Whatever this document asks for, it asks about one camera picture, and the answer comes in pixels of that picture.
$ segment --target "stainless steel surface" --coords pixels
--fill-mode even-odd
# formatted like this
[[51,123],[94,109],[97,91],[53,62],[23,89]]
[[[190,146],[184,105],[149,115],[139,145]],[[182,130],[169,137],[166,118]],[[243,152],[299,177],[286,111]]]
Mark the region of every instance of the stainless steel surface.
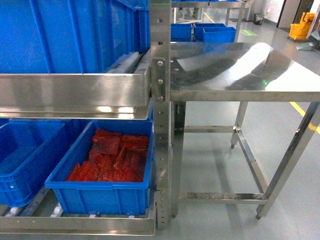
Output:
[[248,107],[248,102],[247,101],[240,102],[239,110],[238,110],[238,113],[237,113],[236,119],[235,119],[233,134],[232,134],[231,141],[230,141],[232,149],[235,148],[235,145],[238,142],[238,136],[237,136],[237,133],[236,133],[236,128],[241,128],[242,123],[244,122],[244,119],[245,119],[245,114],[246,114],[247,107]]
[[234,126],[185,126],[184,133],[233,133]]
[[265,179],[264,174],[262,173],[256,158],[254,156],[254,154],[252,153],[248,142],[241,130],[241,128],[236,128],[236,134],[238,137],[238,141],[240,143],[240,146],[242,148],[242,151],[244,153],[245,159],[247,161],[247,163],[249,164],[251,173],[254,177],[254,180],[256,182],[257,187],[259,188],[261,193],[265,193],[268,187],[267,181]]
[[184,147],[184,130],[186,117],[186,103],[174,102],[174,137],[172,157],[172,183],[171,183],[171,214],[177,216],[179,210],[181,163]]
[[266,43],[171,43],[172,101],[317,102],[320,76]]
[[97,107],[144,107],[150,94],[150,70],[146,54],[133,74],[0,74],[0,107],[33,112],[41,108],[82,109],[100,113]]
[[139,218],[128,217],[34,217],[0,216],[1,234],[73,234],[73,235],[137,235],[155,234],[155,192],[150,191],[148,213]]
[[145,120],[150,112],[146,106],[7,106],[0,107],[0,118],[39,119],[119,119]]
[[216,8],[216,9],[227,9],[241,7],[242,1],[172,1],[171,7],[173,8]]
[[182,192],[180,200],[201,200],[215,204],[265,204],[267,199],[260,193],[211,193]]
[[265,205],[260,205],[257,208],[257,218],[267,215],[271,206],[277,199],[281,189],[284,187],[288,177],[296,166],[299,158],[306,149],[309,141],[317,127],[320,124],[320,103],[312,102],[307,109],[298,130],[296,131],[287,151],[285,152],[281,163],[276,170],[270,185],[265,194],[268,196],[268,201]]
[[[156,162],[156,208],[157,227],[166,229],[170,221],[170,165],[169,155],[169,126],[170,126],[170,39],[171,39],[171,1],[150,0],[150,36],[151,62],[156,61],[156,67],[151,68],[152,92],[159,87],[163,80],[163,96],[153,95],[153,127],[154,127],[154,160]],[[164,74],[159,78],[158,71]]]
[[50,189],[43,186],[40,191],[37,193],[37,195],[33,198],[33,200],[24,208],[22,213],[20,214],[20,217],[31,217],[43,199],[46,197]]

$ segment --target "table top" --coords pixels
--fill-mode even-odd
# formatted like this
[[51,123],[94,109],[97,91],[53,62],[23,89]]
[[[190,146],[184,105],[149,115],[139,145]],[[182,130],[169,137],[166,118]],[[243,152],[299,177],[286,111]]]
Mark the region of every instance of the table top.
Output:
[[172,42],[170,84],[172,101],[320,102],[320,76],[266,43]]

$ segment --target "stainless steel table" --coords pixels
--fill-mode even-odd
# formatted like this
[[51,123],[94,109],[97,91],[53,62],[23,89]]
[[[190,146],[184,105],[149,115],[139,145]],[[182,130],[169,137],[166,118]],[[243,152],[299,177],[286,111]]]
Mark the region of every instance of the stainless steel table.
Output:
[[[320,123],[320,76],[266,43],[171,43],[172,215],[179,199],[257,204],[267,215]],[[185,126],[187,101],[240,102],[233,126]],[[248,102],[311,102],[277,171],[268,184],[242,131]],[[259,193],[180,192],[184,133],[231,133],[239,142]]]

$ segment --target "grey floor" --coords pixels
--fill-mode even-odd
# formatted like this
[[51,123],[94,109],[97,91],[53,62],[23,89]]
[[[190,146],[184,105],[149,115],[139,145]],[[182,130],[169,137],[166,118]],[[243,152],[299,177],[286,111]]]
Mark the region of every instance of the grey floor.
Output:
[[[207,11],[221,22],[223,11]],[[269,24],[242,24],[256,37],[240,33],[239,42],[266,42],[306,68],[320,75],[320,53],[296,50],[299,43],[288,33]],[[188,102],[186,125],[232,125],[238,103]],[[299,103],[306,110],[306,103]],[[248,105],[244,134],[257,161],[270,181],[302,116],[290,103]],[[230,149],[229,134],[185,135],[181,172],[184,192],[258,192],[239,145]],[[269,214],[257,220],[255,205],[224,205],[181,202],[177,218],[167,230],[156,231],[150,239],[213,240],[317,240],[320,239],[320,135],[315,133]],[[141,239],[117,236],[29,236],[0,235],[1,240],[98,240]]]

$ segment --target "blue bin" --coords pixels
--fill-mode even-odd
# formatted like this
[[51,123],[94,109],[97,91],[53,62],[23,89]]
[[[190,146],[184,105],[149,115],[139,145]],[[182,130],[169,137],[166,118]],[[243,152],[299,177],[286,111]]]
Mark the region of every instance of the blue bin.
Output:
[[203,29],[205,43],[232,43],[235,41],[236,29],[234,27],[211,27]]
[[134,12],[134,52],[146,52],[150,48],[149,10]]
[[12,121],[0,127],[0,204],[27,205],[69,146],[65,123]]
[[40,122],[46,122],[46,123],[64,123],[65,124],[65,131],[67,135],[67,140],[70,142],[70,144],[74,143],[75,140],[79,137],[79,135],[82,133],[82,131],[85,129],[85,126],[87,125],[88,121],[85,119],[15,119],[12,118],[9,120],[10,122],[29,122],[29,123],[40,123]]
[[3,0],[0,73],[106,72],[149,47],[149,19],[135,21],[139,11],[148,14],[147,0]]
[[191,39],[191,24],[171,24],[171,39]]
[[7,122],[9,122],[9,119],[8,119],[8,118],[0,118],[0,127],[1,127],[3,124],[6,124]]
[[[65,181],[74,165],[86,160],[96,129],[150,137],[143,182]],[[66,214],[143,215],[149,206],[153,137],[151,121],[92,121],[47,178],[45,186],[53,189]]]
[[194,38],[196,40],[204,39],[204,28],[226,28],[223,23],[195,23],[194,24]]

